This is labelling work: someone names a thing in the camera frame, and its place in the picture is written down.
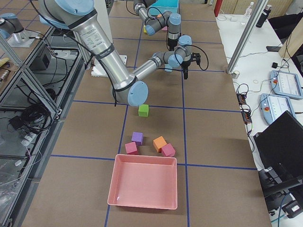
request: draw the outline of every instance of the robot label sticker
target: robot label sticker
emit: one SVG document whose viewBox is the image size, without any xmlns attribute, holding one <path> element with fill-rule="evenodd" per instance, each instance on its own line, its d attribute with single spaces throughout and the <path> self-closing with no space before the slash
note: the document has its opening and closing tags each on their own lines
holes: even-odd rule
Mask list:
<svg viewBox="0 0 303 227">
<path fill-rule="evenodd" d="M 94 50 L 98 45 L 103 43 L 103 39 L 97 29 L 93 28 L 88 32 L 81 35 L 83 41 L 87 47 L 91 50 Z"/>
</svg>

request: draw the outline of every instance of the blue joint cap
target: blue joint cap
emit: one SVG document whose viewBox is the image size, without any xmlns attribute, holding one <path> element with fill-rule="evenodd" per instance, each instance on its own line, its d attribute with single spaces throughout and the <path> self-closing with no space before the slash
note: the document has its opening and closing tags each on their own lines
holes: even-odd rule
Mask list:
<svg viewBox="0 0 303 227">
<path fill-rule="evenodd" d="M 84 16 L 94 9 L 94 0 L 55 0 L 64 11 L 78 16 Z"/>
<path fill-rule="evenodd" d="M 7 39 L 10 36 L 10 34 L 3 29 L 0 29 L 0 35 L 3 37 L 3 39 Z"/>
<path fill-rule="evenodd" d="M 148 35 L 153 35 L 153 34 L 156 33 L 155 29 L 153 29 L 153 27 L 150 26 L 150 25 L 145 26 L 145 30 L 146 30 L 146 32 L 147 32 Z"/>
<path fill-rule="evenodd" d="M 1 18 L 3 19 L 16 19 L 17 16 L 13 13 L 3 13 L 2 15 L 0 15 Z"/>
<path fill-rule="evenodd" d="M 62 28 L 62 29 L 69 29 L 67 27 L 66 24 L 64 23 L 60 23 L 58 21 L 52 20 L 52 19 L 47 19 L 48 21 L 50 21 L 53 25 L 55 25 L 58 28 Z M 48 26 L 52 26 L 51 24 L 49 24 L 46 20 L 44 20 L 41 16 L 40 16 L 40 22 L 44 25 L 48 25 Z"/>
<path fill-rule="evenodd" d="M 169 17 L 169 21 L 173 25 L 180 25 L 181 24 L 181 15 L 179 13 L 172 13 Z"/>
<path fill-rule="evenodd" d="M 141 106 L 148 96 L 147 85 L 143 81 L 137 81 L 129 89 L 127 101 L 131 106 Z"/>
<path fill-rule="evenodd" d="M 179 44 L 181 46 L 185 46 L 185 45 L 191 45 L 191 37 L 189 35 L 183 35 L 179 38 Z"/>
<path fill-rule="evenodd" d="M 183 62 L 183 58 L 179 54 L 173 54 L 169 57 L 169 65 L 173 68 L 179 67 L 179 65 Z"/>
</svg>

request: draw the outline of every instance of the connector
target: connector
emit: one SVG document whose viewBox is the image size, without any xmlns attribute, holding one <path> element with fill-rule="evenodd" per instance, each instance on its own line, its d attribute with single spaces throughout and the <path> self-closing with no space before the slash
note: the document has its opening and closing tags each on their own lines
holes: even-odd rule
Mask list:
<svg viewBox="0 0 303 227">
<path fill-rule="evenodd" d="M 251 120 L 251 117 L 250 117 L 250 112 L 246 112 L 245 110 L 242 110 L 241 114 L 242 114 L 244 124 L 251 124 L 252 123 L 252 120 Z"/>
<path fill-rule="evenodd" d="M 237 94 L 239 105 L 246 105 L 245 95 Z"/>
</svg>

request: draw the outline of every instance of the green cube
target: green cube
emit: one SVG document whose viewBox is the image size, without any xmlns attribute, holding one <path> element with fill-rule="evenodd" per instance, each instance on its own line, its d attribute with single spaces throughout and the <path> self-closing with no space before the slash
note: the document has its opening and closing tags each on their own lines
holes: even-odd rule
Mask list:
<svg viewBox="0 0 303 227">
<path fill-rule="evenodd" d="M 143 104 L 139 106 L 139 111 L 138 111 L 139 117 L 148 117 L 148 110 L 149 107 L 147 104 Z"/>
</svg>

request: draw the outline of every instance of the pink plastic bin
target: pink plastic bin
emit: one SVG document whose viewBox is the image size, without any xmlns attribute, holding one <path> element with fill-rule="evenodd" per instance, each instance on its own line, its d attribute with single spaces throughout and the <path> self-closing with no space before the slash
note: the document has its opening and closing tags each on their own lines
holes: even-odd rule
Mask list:
<svg viewBox="0 0 303 227">
<path fill-rule="evenodd" d="M 177 160 L 174 157 L 116 155 L 107 203 L 177 209 Z"/>
</svg>

